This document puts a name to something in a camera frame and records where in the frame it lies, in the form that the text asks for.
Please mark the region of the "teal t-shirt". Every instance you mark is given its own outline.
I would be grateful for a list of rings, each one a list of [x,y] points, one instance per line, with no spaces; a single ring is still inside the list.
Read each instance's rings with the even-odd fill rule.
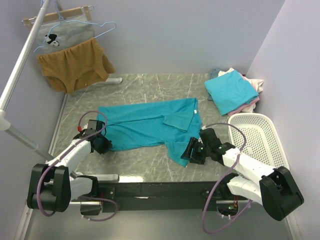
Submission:
[[[202,121],[196,98],[99,106],[97,119],[107,122],[106,138],[113,151],[165,145],[170,159],[182,167],[181,155],[190,138],[198,138]]]

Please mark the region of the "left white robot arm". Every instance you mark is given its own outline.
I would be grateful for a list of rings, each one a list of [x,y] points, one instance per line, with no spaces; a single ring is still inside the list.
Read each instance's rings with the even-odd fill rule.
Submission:
[[[87,127],[78,128],[66,150],[46,164],[38,163],[31,171],[27,206],[40,210],[50,217],[56,212],[64,212],[70,201],[84,196],[94,201],[100,196],[99,181],[96,176],[71,172],[84,158],[93,153],[105,154],[112,148],[112,142],[106,138],[106,125],[100,120],[89,120]]]

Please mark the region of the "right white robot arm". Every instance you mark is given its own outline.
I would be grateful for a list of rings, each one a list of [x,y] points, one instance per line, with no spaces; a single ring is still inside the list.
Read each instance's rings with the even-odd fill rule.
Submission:
[[[290,170],[262,163],[229,142],[221,143],[212,128],[201,129],[192,137],[181,158],[203,164],[206,158],[228,167],[214,184],[207,201],[216,190],[222,198],[244,197],[259,203],[274,220],[281,221],[304,203],[304,197]]]

